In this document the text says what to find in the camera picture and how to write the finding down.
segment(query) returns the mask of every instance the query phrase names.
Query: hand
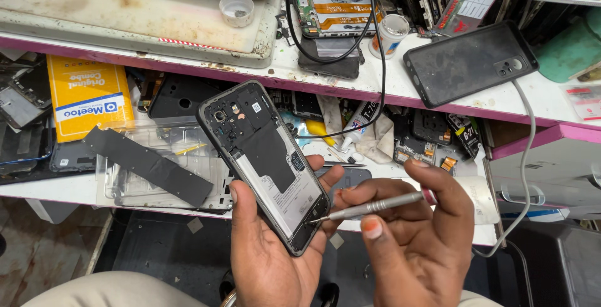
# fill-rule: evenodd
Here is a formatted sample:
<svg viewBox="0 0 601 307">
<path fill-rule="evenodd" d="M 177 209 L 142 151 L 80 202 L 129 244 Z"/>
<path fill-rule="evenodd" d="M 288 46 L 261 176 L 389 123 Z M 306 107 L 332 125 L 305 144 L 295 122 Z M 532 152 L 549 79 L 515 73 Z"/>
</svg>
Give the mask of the hand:
<svg viewBox="0 0 601 307">
<path fill-rule="evenodd" d="M 323 166 L 322 156 L 307 156 L 311 168 Z M 344 175 L 339 165 L 319 181 L 328 192 Z M 234 211 L 231 223 L 231 267 L 236 282 L 236 306 L 309 306 L 317 289 L 326 241 L 340 222 L 324 222 L 301 257 L 291 257 L 278 236 L 257 215 L 255 195 L 244 182 L 229 185 Z"/>
<path fill-rule="evenodd" d="M 404 164 L 411 178 L 436 192 L 434 213 L 425 201 L 361 220 L 376 275 L 374 306 L 457 306 L 471 261 L 474 204 L 447 172 L 417 160 Z M 415 192 L 401 180 L 371 179 L 343 190 L 345 205 Z"/>
</svg>

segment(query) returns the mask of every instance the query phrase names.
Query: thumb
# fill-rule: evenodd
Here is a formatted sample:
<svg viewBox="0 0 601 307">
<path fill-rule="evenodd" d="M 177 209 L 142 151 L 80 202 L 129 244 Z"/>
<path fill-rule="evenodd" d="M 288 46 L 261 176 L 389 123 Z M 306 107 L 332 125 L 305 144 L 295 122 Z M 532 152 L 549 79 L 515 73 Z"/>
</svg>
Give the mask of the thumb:
<svg viewBox="0 0 601 307">
<path fill-rule="evenodd" d="M 399 296 L 399 285 L 408 285 L 413 280 L 410 279 L 407 260 L 392 232 L 384 220 L 376 215 L 361 219 L 361 231 L 376 274 L 380 298 L 383 301 L 403 301 Z"/>
<path fill-rule="evenodd" d="M 230 182 L 229 191 L 234 201 L 231 215 L 232 244 L 245 243 L 244 240 L 248 238 L 257 238 L 261 233 L 261 220 L 257 216 L 255 194 L 244 181 L 240 180 Z"/>
</svg>

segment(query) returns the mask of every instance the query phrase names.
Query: fingernail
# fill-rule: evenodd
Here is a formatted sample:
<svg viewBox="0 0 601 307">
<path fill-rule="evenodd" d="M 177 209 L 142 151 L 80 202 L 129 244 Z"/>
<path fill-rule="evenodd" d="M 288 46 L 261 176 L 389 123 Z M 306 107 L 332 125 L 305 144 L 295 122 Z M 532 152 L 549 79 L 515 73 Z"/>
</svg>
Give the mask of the fingernail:
<svg viewBox="0 0 601 307">
<path fill-rule="evenodd" d="M 233 187 L 229 187 L 229 194 L 231 195 L 231 200 L 234 201 L 234 203 L 236 203 L 236 201 L 238 200 L 238 194 L 236 193 L 236 190 Z"/>
<path fill-rule="evenodd" d="M 411 164 L 419 166 L 419 167 L 430 167 L 430 164 L 424 163 L 421 160 L 411 159 Z"/>
<path fill-rule="evenodd" d="M 376 217 L 366 218 L 361 221 L 361 230 L 368 239 L 377 239 L 382 235 L 382 224 Z"/>
</svg>

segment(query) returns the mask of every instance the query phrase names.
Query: white cable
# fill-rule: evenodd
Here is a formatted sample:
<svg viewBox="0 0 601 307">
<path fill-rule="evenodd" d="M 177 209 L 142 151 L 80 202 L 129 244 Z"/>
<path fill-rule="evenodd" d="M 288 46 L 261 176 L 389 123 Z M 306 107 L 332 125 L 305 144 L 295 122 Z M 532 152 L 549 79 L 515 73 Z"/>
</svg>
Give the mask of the white cable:
<svg viewBox="0 0 601 307">
<path fill-rule="evenodd" d="M 484 254 L 472 248 L 474 253 L 485 258 L 492 257 L 492 255 L 495 254 L 496 250 L 499 248 L 503 240 L 505 240 L 507 235 L 515 228 L 515 226 L 522 221 L 522 219 L 526 216 L 526 213 L 528 213 L 528 210 L 530 209 L 530 192 L 528 191 L 528 183 L 526 182 L 526 158 L 528 158 L 528 151 L 530 150 L 530 146 L 532 145 L 532 142 L 534 140 L 534 135 L 536 134 L 536 120 L 534 119 L 532 107 L 530 107 L 530 103 L 528 102 L 526 95 L 524 95 L 524 91 L 520 87 L 520 84 L 517 83 L 517 80 L 513 81 L 513 85 L 515 85 L 517 93 L 520 94 L 522 102 L 524 103 L 524 106 L 528 111 L 528 115 L 530 116 L 530 137 L 528 138 L 528 143 L 526 144 L 526 148 L 522 153 L 522 162 L 520 163 L 520 176 L 522 178 L 522 186 L 524 187 L 524 192 L 526 192 L 526 204 L 524 205 L 524 209 L 522 210 L 520 215 L 517 216 L 517 218 L 514 220 L 513 223 L 511 223 L 509 228 L 507 228 L 505 232 L 499 237 L 499 240 L 496 241 L 496 244 L 492 247 L 492 250 L 490 252 Z"/>
</svg>

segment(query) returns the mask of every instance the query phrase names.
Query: beige pants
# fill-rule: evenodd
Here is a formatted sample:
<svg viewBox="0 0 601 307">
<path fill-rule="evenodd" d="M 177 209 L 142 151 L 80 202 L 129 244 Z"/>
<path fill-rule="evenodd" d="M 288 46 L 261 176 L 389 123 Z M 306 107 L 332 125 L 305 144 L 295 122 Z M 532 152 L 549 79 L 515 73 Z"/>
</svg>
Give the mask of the beige pants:
<svg viewBox="0 0 601 307">
<path fill-rule="evenodd" d="M 501 307 L 463 291 L 459 307 Z M 135 272 L 87 275 L 46 291 L 23 307 L 207 307 L 177 288 Z"/>
</svg>

